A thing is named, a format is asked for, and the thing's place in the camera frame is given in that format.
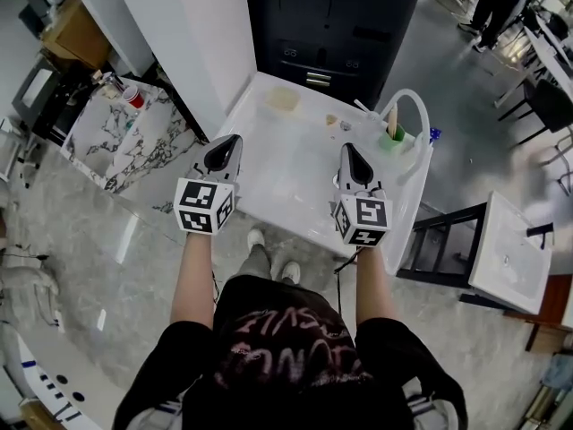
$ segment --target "shoe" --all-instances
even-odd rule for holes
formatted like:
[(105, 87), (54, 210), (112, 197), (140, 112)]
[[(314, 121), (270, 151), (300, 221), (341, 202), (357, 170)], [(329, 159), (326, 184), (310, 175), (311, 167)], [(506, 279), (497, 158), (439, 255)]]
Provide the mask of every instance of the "shoe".
[(460, 23), (460, 24), (458, 24), (458, 29), (460, 29), (463, 32), (471, 33), (474, 36), (480, 34), (480, 31), (478, 29), (474, 29), (474, 27), (472, 27), (472, 24)]
[(260, 229), (253, 228), (247, 235), (247, 245), (249, 246), (249, 253), (255, 245), (265, 246), (265, 236)]
[(472, 48), (475, 49), (478, 53), (482, 53), (487, 49), (487, 47), (482, 45), (473, 45)]
[(291, 279), (295, 285), (298, 285), (301, 281), (301, 267), (298, 262), (288, 262), (285, 264), (280, 278), (281, 280)]

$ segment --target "cable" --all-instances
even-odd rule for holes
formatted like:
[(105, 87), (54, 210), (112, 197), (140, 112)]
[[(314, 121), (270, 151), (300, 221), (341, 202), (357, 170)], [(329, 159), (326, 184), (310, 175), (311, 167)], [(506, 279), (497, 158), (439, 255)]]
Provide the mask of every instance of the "cable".
[[(50, 290), (49, 288), (47, 288), (47, 300), (48, 300), (48, 303), (49, 303), (49, 305), (50, 305), (50, 309), (49, 309), (49, 310), (50, 310), (50, 315), (51, 315), (51, 313), (52, 313), (52, 308), (51, 308), (52, 302), (50, 301), (50, 292), (51, 292), (51, 291), (52, 291), (52, 290)], [(36, 302), (38, 303), (38, 312), (39, 312), (40, 316), (44, 319), (44, 322), (46, 322), (47, 326), (58, 326), (57, 323), (54, 323), (54, 322), (51, 323), (51, 322), (49, 322), (49, 321), (47, 320), (46, 316), (44, 315), (44, 313), (42, 312), (42, 305), (40, 304), (39, 298), (38, 298), (38, 287), (36, 287), (35, 285), (34, 285), (34, 296), (36, 297)]]
[(47, 255), (47, 254), (31, 254), (28, 256), (25, 256), (23, 254), (2, 254), (2, 256), (16, 256), (17, 258), (36, 258), (36, 259), (40, 260), (41, 262), (43, 262), (49, 258), (49, 255)]
[(338, 266), (335, 270), (334, 273), (337, 276), (337, 294), (338, 294), (338, 315), (340, 315), (340, 317), (342, 317), (342, 304), (340, 302), (340, 272), (346, 268), (346, 266), (348, 264), (351, 264), (354, 262), (356, 256), (358, 256), (358, 254), (360, 252), (362, 252), (364, 249), (364, 247), (357, 247), (356, 248), (356, 252), (350, 257), (348, 258), (348, 260), (346, 262), (343, 262), (340, 266)]
[(215, 305), (217, 305), (220, 292), (218, 291), (217, 281), (215, 280), (215, 272), (212, 271), (211, 275), (213, 276), (213, 284), (215, 285), (215, 290), (217, 291), (217, 296), (215, 297), (215, 299), (213, 299), (213, 303), (215, 303)]

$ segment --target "black wire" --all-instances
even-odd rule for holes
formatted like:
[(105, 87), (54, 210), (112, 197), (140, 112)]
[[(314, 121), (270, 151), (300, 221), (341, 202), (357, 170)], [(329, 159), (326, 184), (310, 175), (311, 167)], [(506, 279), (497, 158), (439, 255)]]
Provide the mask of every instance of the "black wire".
[(350, 257), (348, 258), (348, 260), (346, 262), (343, 262), (340, 266), (338, 266), (335, 270), (334, 273), (337, 276), (337, 294), (338, 294), (338, 315), (340, 315), (340, 317), (342, 317), (342, 304), (340, 303), (340, 272), (346, 268), (346, 266), (348, 264), (351, 264), (354, 262), (356, 256), (358, 256), (358, 254), (360, 252), (362, 252), (364, 249), (364, 247), (357, 247), (356, 248), (356, 252)]
[(38, 258), (39, 260), (46, 260), (47, 255), (45, 254), (31, 254), (28, 256), (25, 256), (23, 254), (2, 254), (1, 256), (16, 256), (18, 258)]
[(220, 295), (219, 291), (218, 291), (218, 285), (217, 285), (217, 281), (215, 280), (215, 272), (211, 272), (211, 275), (213, 276), (213, 284), (215, 285), (215, 290), (217, 291), (217, 297), (215, 299), (213, 299), (213, 303), (215, 303), (215, 305), (218, 302), (218, 296)]

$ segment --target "black t-shirt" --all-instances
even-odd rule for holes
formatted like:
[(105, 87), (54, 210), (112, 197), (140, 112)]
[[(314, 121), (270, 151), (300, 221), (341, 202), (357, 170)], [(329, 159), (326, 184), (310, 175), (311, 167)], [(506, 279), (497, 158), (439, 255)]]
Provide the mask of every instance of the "black t-shirt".
[(213, 331), (195, 322), (165, 330), (117, 410), (114, 429), (184, 391), (183, 429), (357, 419), (413, 429), (402, 386), (415, 377), (424, 396), (451, 402), (466, 428), (461, 388), (403, 323), (363, 322), (354, 344), (322, 296), (241, 276), (225, 285)]

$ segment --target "marble countertop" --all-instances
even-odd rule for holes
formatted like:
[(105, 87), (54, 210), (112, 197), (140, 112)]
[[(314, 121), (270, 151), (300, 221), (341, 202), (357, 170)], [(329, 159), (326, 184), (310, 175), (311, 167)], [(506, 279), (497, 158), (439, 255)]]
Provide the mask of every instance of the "marble countertop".
[(155, 86), (122, 78), (144, 97), (137, 110), (101, 88), (90, 98), (60, 152), (101, 188), (169, 213), (177, 178), (200, 147), (195, 133)]

